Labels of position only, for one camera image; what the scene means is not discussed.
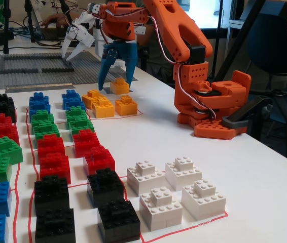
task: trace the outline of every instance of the lego baseplate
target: lego baseplate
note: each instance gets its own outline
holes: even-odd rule
[[[28,87],[36,90],[37,86],[54,84],[57,84],[55,89],[62,84],[94,84],[98,81],[100,65],[89,52],[79,53],[70,63],[61,59],[60,53],[0,55],[0,89],[21,92]],[[125,71],[120,67],[111,68],[105,82],[123,75]]]

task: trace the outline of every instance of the white robotic arm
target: white robotic arm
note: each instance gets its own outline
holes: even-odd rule
[[[74,51],[71,53],[71,55],[67,58],[67,61],[69,61],[71,58],[76,56],[78,53],[82,52],[86,48],[90,47],[94,42],[94,37],[88,33],[87,29],[81,25],[83,23],[89,23],[89,28],[92,28],[95,22],[95,18],[88,14],[87,12],[83,12],[79,19],[75,19],[71,26],[68,28],[67,35],[64,39],[63,45],[62,45],[62,57],[64,58],[67,52],[67,49],[73,39],[77,39],[79,41],[79,44],[74,49]]]

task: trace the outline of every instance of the orange plastic part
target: orange plastic part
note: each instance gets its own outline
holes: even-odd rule
[[[212,55],[212,46],[202,31],[176,0],[143,0],[150,14],[156,19],[163,42],[176,62],[190,58],[190,45],[204,45],[205,57]]]
[[[111,82],[110,91],[116,95],[129,94],[130,86],[122,77],[117,77]]]
[[[238,134],[246,133],[247,128],[230,129],[221,125],[221,120],[203,120],[194,127],[194,135],[200,138],[233,139]]]
[[[148,11],[143,9],[131,15],[114,17],[106,10],[114,15],[122,15],[139,9],[141,8],[136,8],[135,3],[108,2],[106,5],[101,5],[99,15],[100,18],[105,19],[103,21],[104,33],[112,39],[135,40],[133,23],[147,23],[149,20]]]
[[[98,97],[103,97],[98,90],[89,90],[87,95],[82,96],[82,101],[86,108],[91,110],[93,109],[93,102],[96,102]]]
[[[107,97],[98,97],[97,101],[93,102],[93,114],[96,118],[113,117],[114,105]]]
[[[129,95],[121,96],[121,100],[115,101],[115,111],[119,115],[136,115],[138,104]]]

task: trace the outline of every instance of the red line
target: red line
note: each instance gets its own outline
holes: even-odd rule
[[[17,167],[17,174],[16,174],[16,178],[15,178],[15,196],[16,196],[16,206],[15,206],[15,215],[14,215],[14,222],[13,222],[13,239],[14,239],[14,243],[17,242],[17,237],[16,237],[16,222],[17,222],[17,215],[18,215],[18,206],[20,204],[20,197],[18,195],[18,189],[17,189],[17,181],[18,181],[18,176],[20,174],[20,169],[21,169],[21,163],[18,164]]]
[[[85,186],[88,185],[89,183],[84,183],[84,184],[79,184],[79,185],[75,185],[75,186],[69,186],[68,188],[73,188],[73,187],[77,187],[77,186]]]
[[[30,131],[29,131],[29,127],[28,127],[28,123],[27,123],[27,118],[28,118],[28,110],[26,109],[26,128],[27,128],[27,135],[28,135],[28,142],[30,143],[30,148],[31,148],[31,152],[32,152],[32,157],[33,157],[33,168],[34,171],[37,175],[37,181],[39,180],[39,173],[38,170],[35,166],[35,155],[34,155],[34,151],[33,151],[33,146],[32,146],[32,141],[31,141],[31,136],[30,136]],[[32,218],[32,202],[33,202],[33,198],[34,198],[34,189],[30,198],[30,203],[29,203],[29,208],[28,208],[28,240],[30,243],[32,243],[32,231],[31,231],[31,218]]]
[[[192,227],[188,227],[188,228],[185,228],[185,229],[181,229],[181,230],[178,230],[178,231],[174,231],[174,232],[171,232],[171,233],[162,235],[162,236],[157,237],[157,238],[155,238],[155,239],[152,239],[152,240],[149,240],[149,241],[145,241],[145,243],[154,242],[154,241],[156,241],[156,240],[158,240],[158,239],[167,237],[167,236],[169,236],[169,235],[181,233],[181,232],[186,231],[186,230],[189,230],[189,229],[194,229],[194,228],[200,227],[200,226],[202,226],[202,225],[204,225],[204,224],[208,224],[208,223],[211,223],[211,222],[213,222],[213,221],[215,221],[215,220],[222,219],[222,218],[225,218],[225,217],[228,217],[228,214],[226,213],[226,211],[225,211],[225,215],[223,215],[223,216],[217,217],[217,218],[215,218],[215,219],[211,219],[210,221],[203,222],[203,223],[200,223],[200,224],[198,224],[198,225],[194,225],[194,226],[192,226]]]

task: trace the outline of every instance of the black chair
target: black chair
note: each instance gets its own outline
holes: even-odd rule
[[[269,73],[266,89],[272,89],[274,75],[287,76],[287,20],[284,17],[259,14],[248,34],[248,55],[253,63]]]

